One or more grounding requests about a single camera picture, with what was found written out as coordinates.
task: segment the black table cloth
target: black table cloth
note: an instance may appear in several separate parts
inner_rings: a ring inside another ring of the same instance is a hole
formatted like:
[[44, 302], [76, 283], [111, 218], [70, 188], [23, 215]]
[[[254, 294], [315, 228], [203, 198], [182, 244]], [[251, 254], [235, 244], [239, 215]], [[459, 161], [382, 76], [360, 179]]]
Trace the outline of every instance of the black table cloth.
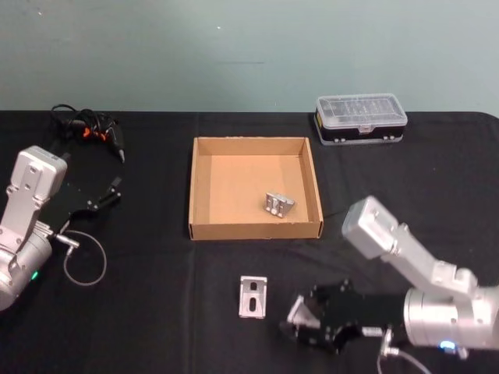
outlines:
[[[342, 239], [349, 206], [376, 196], [437, 257], [499, 282], [499, 120], [481, 113], [408, 113], [401, 143], [321, 146], [309, 114], [114, 113], [126, 163], [101, 144], [64, 148], [66, 181], [98, 194], [116, 175], [122, 201], [78, 222], [103, 243], [108, 272], [80, 288], [62, 272], [64, 247], [17, 303], [0, 313], [1, 373], [374, 373], [378, 340], [341, 357], [299, 347], [278, 323], [299, 292], [350, 277], [367, 293], [405, 293], [390, 265], [367, 261]], [[47, 112], [0, 112], [0, 186], [17, 153], [46, 142]], [[317, 240], [191, 242], [187, 231], [195, 136], [308, 136], [324, 213]], [[2, 194], [2, 206], [6, 194]], [[85, 245], [70, 271], [90, 280], [98, 251]], [[268, 277], [267, 317], [238, 317], [239, 277]], [[409, 349], [434, 373], [496, 372], [499, 353], [461, 362], [434, 348]], [[417, 372], [400, 359], [384, 372]]]

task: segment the cardboard box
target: cardboard box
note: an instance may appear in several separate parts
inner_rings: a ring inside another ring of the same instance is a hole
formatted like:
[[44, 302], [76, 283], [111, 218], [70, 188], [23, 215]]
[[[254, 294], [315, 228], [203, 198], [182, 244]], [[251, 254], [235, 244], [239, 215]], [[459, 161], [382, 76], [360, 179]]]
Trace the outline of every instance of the cardboard box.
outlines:
[[[273, 216], [266, 192], [295, 206]], [[191, 239], [319, 238], [323, 222], [308, 138], [194, 139]]]

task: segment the green wall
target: green wall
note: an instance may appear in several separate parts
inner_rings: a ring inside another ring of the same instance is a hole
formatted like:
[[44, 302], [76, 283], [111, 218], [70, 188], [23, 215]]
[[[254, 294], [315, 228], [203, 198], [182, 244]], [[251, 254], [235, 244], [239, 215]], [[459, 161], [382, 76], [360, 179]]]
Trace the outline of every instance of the green wall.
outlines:
[[492, 0], [0, 0], [0, 109], [499, 115], [498, 36]]

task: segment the blue led light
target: blue led light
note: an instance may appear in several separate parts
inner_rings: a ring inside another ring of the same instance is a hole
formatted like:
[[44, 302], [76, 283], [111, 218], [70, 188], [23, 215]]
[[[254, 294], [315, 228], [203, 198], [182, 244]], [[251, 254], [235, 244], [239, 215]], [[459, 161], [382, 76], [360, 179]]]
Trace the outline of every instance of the blue led light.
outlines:
[[440, 342], [440, 348], [441, 349], [455, 350], [455, 344], [449, 340], [443, 340]]

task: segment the clear plastic lid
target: clear plastic lid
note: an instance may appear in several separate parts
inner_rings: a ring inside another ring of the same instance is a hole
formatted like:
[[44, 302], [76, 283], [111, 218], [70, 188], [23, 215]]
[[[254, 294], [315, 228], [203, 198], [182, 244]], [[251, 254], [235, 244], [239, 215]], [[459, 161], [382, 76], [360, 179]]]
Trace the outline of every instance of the clear plastic lid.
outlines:
[[404, 126], [407, 116], [391, 93], [322, 96], [317, 110], [326, 129]]

